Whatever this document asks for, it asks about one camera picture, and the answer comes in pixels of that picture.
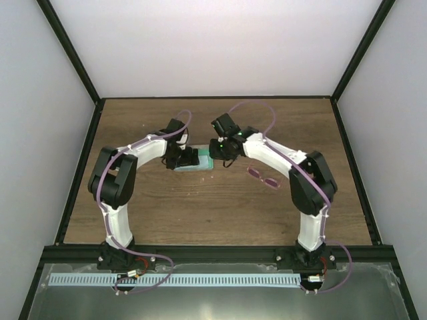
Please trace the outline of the light blue cleaning cloth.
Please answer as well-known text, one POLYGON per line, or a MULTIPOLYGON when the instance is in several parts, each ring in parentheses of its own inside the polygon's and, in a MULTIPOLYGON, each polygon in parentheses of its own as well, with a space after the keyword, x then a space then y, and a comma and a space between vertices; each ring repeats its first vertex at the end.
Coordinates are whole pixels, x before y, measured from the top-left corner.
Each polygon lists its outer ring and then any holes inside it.
POLYGON ((189 171, 199 171, 200 168, 198 166, 188 166, 188 167, 178 167, 175 168, 176 172, 189 172, 189 171))

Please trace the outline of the pink sunglasses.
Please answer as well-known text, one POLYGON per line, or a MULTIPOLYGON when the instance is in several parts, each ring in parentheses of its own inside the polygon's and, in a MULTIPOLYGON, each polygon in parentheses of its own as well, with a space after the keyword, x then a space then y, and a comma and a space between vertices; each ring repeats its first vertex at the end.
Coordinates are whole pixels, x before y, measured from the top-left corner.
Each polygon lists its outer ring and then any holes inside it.
POLYGON ((281 185, 280 181, 278 181, 274 178, 271 178, 271 177, 264 177, 257 169, 249 166, 246 169, 246 171, 251 177, 261 181, 264 185, 267 185, 268 187, 270 187, 272 189, 279 189, 280 188, 280 185, 281 185))

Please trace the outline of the grey sunglasses case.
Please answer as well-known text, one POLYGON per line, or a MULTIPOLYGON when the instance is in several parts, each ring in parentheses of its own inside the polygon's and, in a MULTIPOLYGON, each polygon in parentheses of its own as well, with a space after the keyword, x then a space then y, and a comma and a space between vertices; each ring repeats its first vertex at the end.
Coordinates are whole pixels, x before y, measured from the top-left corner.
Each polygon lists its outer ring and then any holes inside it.
POLYGON ((214 160, 209 156, 209 145, 191 145, 191 148, 199 151, 199 171, 209 171, 214 168, 214 160))

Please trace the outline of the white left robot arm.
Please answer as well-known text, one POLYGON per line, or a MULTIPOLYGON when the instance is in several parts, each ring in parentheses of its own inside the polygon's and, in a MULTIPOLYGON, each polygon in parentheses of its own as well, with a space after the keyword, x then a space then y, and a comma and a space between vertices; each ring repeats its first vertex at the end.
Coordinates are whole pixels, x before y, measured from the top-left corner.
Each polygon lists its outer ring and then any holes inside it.
POLYGON ((113 262, 121 269, 131 268, 139 255, 128 217, 137 170, 157 158, 172 170, 199 165, 199 151, 187 145, 188 138, 187 130, 158 131, 124 147, 101 149, 87 188, 103 215, 113 262))

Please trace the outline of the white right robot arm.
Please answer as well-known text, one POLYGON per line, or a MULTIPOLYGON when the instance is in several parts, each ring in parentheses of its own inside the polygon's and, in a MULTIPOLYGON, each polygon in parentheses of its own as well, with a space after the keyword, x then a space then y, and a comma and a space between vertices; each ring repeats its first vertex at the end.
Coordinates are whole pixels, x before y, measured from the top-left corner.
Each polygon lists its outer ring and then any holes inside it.
POLYGON ((296 259, 303 268, 314 267, 326 245, 326 219, 338 190, 324 156, 317 151, 304 153, 287 148, 252 127, 214 129, 218 138, 209 142, 211 158, 233 162, 239 156, 247 157, 289 180, 292 203, 300 212, 296 259))

